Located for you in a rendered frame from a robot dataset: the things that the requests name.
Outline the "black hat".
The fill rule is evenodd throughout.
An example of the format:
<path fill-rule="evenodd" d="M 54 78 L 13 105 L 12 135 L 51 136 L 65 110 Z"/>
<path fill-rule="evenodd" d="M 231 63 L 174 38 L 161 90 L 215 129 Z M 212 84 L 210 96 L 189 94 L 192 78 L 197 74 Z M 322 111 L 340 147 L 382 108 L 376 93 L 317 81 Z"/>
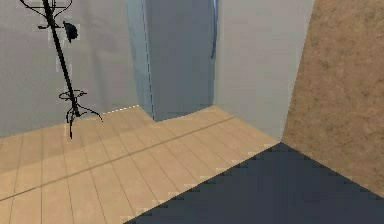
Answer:
<path fill-rule="evenodd" d="M 63 25 L 64 25 L 64 29 L 65 29 L 68 41 L 72 42 L 74 39 L 78 37 L 78 31 L 76 26 L 68 22 L 63 22 Z"/>

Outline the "grey-blue fridge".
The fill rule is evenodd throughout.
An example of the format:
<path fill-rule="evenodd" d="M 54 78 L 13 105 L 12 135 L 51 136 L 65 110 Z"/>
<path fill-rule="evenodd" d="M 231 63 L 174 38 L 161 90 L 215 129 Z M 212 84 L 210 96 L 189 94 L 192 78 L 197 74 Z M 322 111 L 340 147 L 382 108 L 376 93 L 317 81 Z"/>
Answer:
<path fill-rule="evenodd" d="M 218 0 L 125 0 L 139 106 L 154 121 L 213 104 Z"/>

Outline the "black coat stand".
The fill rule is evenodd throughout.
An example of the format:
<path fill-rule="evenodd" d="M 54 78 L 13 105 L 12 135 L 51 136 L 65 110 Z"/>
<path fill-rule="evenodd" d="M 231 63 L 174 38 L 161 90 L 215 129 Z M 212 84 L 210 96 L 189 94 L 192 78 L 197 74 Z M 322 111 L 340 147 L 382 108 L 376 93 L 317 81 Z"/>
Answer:
<path fill-rule="evenodd" d="M 41 0 L 41 6 L 31 6 L 26 3 L 26 0 L 19 0 L 19 2 L 27 9 L 30 9 L 40 16 L 42 16 L 46 20 L 46 25 L 39 25 L 38 28 L 40 30 L 50 29 L 52 32 L 52 38 L 54 42 L 54 46 L 57 52 L 57 57 L 59 59 L 60 67 L 62 69 L 64 80 L 67 85 L 67 91 L 63 92 L 59 95 L 59 98 L 64 101 L 70 102 L 70 109 L 66 112 L 65 119 L 67 124 L 69 125 L 69 136 L 73 138 L 72 127 L 76 118 L 80 118 L 82 115 L 91 113 L 97 115 L 100 120 L 103 120 L 101 115 L 84 106 L 81 106 L 79 103 L 79 99 L 86 95 L 86 92 L 83 90 L 74 89 L 72 86 L 71 78 L 69 76 L 69 70 L 67 68 L 67 64 L 65 61 L 65 56 L 60 44 L 60 40 L 57 34 L 57 29 L 64 29 L 64 25 L 59 25 L 56 22 L 56 17 L 61 13 L 65 12 L 69 9 L 69 7 L 73 4 L 73 0 L 70 0 L 67 6 L 58 6 L 57 0 Z"/>

